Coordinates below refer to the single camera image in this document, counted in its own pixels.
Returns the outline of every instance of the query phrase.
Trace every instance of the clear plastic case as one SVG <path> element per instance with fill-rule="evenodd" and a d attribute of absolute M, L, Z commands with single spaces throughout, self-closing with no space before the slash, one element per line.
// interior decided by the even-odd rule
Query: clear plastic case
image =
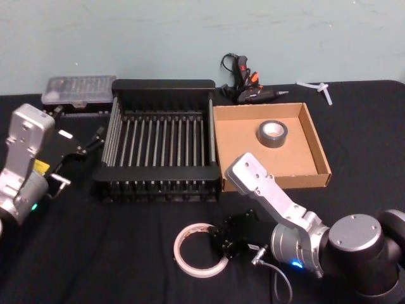
<path fill-rule="evenodd" d="M 116 76 L 73 76 L 49 79 L 41 100 L 44 105 L 73 105 L 85 108 L 89 103 L 112 103 L 111 85 Z"/>

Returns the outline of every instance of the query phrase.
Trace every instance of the white plastic piece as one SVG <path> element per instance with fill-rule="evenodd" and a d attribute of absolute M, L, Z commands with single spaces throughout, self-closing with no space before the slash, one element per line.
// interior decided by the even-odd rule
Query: white plastic piece
<path fill-rule="evenodd" d="M 324 84 L 323 82 L 321 82 L 318 85 L 314 85 L 314 84 L 306 84 L 305 82 L 300 82 L 297 81 L 296 82 L 297 85 L 299 86 L 303 86 L 303 87 L 309 87 L 311 89 L 316 89 L 318 92 L 323 91 L 325 93 L 325 97 L 328 101 L 328 104 L 331 106 L 332 105 L 332 99 L 330 98 L 329 92 L 328 92 L 328 84 Z"/>
<path fill-rule="evenodd" d="M 65 136 L 67 139 L 73 138 L 73 135 L 71 135 L 70 133 L 67 133 L 65 130 L 59 130 L 58 133 L 61 134 L 62 136 Z"/>
<path fill-rule="evenodd" d="M 208 232 L 208 227 L 213 227 L 212 225 L 205 224 L 205 223 L 197 223 L 187 226 L 183 230 L 180 231 L 178 236 L 176 237 L 175 244 L 173 246 L 173 252 L 175 255 L 176 262 L 178 266 L 188 275 L 192 277 L 198 277 L 200 279 L 205 279 L 207 277 L 213 277 L 219 274 L 228 264 L 228 259 L 224 256 L 218 264 L 214 267 L 207 268 L 207 269 L 198 269 L 195 267 L 191 267 L 187 264 L 180 254 L 180 247 L 183 241 L 189 237 L 191 234 L 196 232 Z"/>

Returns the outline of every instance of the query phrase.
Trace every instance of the yellow label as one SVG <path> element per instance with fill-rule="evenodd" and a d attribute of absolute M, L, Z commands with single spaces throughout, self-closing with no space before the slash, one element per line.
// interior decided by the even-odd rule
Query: yellow label
<path fill-rule="evenodd" d="M 44 163 L 43 161 L 35 160 L 34 162 L 34 170 L 38 171 L 42 175 L 44 175 L 47 172 L 49 167 L 50 165 Z"/>

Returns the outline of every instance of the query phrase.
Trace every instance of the power cord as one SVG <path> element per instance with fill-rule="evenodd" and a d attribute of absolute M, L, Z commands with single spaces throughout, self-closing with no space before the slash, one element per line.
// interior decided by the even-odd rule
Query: power cord
<path fill-rule="evenodd" d="M 275 271 L 273 290 L 274 290 L 274 295 L 276 296 L 277 301 L 279 301 L 280 303 L 282 303 L 282 302 L 280 300 L 280 297 L 278 296 L 278 291 L 277 291 L 277 274 L 280 274 L 282 276 L 285 284 L 287 285 L 287 287 L 289 289 L 289 300 L 286 302 L 286 304 L 290 304 L 292 301 L 292 287 L 291 287 L 291 283 L 288 280 L 287 276 L 277 266 L 266 263 L 265 261 L 262 260 L 262 258 L 264 257 L 264 255 L 266 254 L 266 252 L 268 250 L 268 247 L 269 247 L 268 245 L 265 245 L 264 247 L 260 248 L 251 263 L 255 266 L 264 265 Z"/>

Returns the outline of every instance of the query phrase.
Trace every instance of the light blue wall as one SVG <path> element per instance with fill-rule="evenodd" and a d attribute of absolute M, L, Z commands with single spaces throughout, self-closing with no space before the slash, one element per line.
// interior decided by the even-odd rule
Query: light blue wall
<path fill-rule="evenodd" d="M 220 86 L 228 52 L 262 84 L 405 81 L 405 0 L 0 0 L 0 94 L 104 73 Z"/>

